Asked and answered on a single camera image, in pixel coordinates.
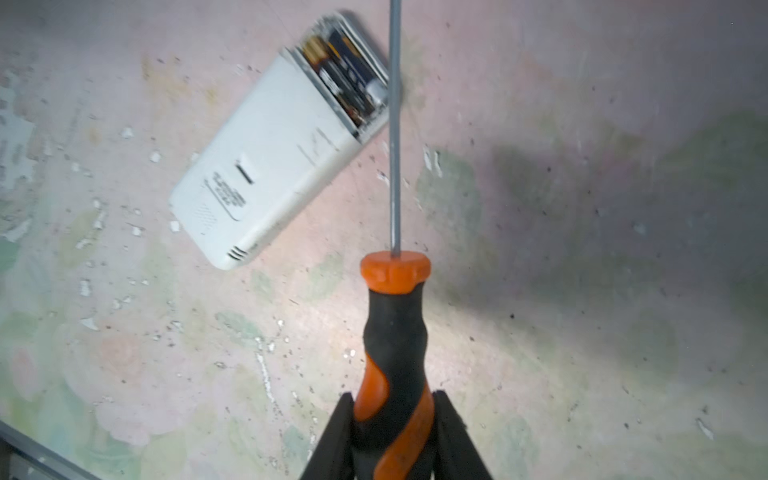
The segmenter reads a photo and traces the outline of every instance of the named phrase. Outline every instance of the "black rubber grip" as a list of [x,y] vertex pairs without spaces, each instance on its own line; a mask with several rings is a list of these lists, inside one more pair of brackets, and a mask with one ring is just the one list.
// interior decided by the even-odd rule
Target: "black rubber grip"
[[[372,418],[355,421],[353,460],[360,480],[373,478],[377,462],[405,428],[425,391],[423,288],[424,283],[420,283],[404,295],[369,290],[368,322],[362,337],[368,357],[387,379],[389,394]],[[430,440],[407,478],[429,478],[434,458],[434,442]]]

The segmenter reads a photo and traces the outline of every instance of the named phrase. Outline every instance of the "gray metal bar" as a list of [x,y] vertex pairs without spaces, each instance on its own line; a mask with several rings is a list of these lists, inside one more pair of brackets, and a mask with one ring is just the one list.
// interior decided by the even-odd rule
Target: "gray metal bar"
[[400,256],[400,15],[401,1],[389,5],[389,240]]

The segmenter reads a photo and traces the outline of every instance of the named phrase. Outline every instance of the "white plastic device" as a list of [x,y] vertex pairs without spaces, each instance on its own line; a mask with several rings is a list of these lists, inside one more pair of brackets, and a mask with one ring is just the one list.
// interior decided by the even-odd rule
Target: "white plastic device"
[[[341,28],[387,85],[382,62],[350,20],[321,18],[311,35]],[[300,47],[284,48],[170,196],[170,209],[216,267],[252,260],[386,124],[386,104],[359,127]]]

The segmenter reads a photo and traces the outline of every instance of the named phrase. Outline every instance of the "open battery compartment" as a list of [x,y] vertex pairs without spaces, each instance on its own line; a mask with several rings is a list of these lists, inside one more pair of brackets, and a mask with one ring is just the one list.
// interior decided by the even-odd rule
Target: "open battery compartment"
[[[356,79],[356,71],[345,71],[346,65],[344,60],[339,61],[339,52],[333,48],[329,43],[332,35],[338,41],[341,36],[350,47],[350,50],[356,54],[356,60],[361,62],[361,68],[367,68],[371,77],[372,84],[376,84],[379,88],[375,89],[373,96],[369,94],[371,90],[361,91],[362,85],[359,78]],[[345,78],[341,81],[334,81],[335,78],[330,78],[328,75],[328,68],[321,68],[318,64],[310,64],[307,54],[307,45],[314,41],[317,44],[317,38],[319,38],[323,46],[327,48],[328,59],[326,61],[332,62],[330,67],[333,71],[337,68],[342,71],[347,81],[352,85],[351,91],[346,91],[342,85],[339,88],[339,84],[345,81]],[[388,98],[386,97],[386,89],[388,86],[389,76],[386,68],[382,62],[376,57],[369,43],[364,39],[359,29],[357,29],[352,22],[341,13],[334,13],[322,17],[317,23],[301,38],[299,44],[290,50],[290,54],[294,61],[302,68],[307,77],[315,85],[320,94],[325,98],[330,107],[336,113],[336,116],[341,120],[347,130],[357,141],[361,144],[366,143],[388,120]],[[347,100],[347,95],[356,95],[362,98],[366,105],[369,107],[368,111],[363,111],[353,119],[355,114],[355,108],[352,108],[353,114],[350,114],[350,103]]]

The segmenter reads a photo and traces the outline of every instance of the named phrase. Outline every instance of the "screwdriver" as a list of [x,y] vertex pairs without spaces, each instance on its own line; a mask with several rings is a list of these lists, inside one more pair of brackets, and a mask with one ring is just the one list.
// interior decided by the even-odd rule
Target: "screwdriver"
[[390,251],[366,255],[366,370],[353,407],[352,457],[359,480],[428,479],[435,461],[435,403],[424,372],[422,290],[432,265],[400,243],[400,16],[389,11]]

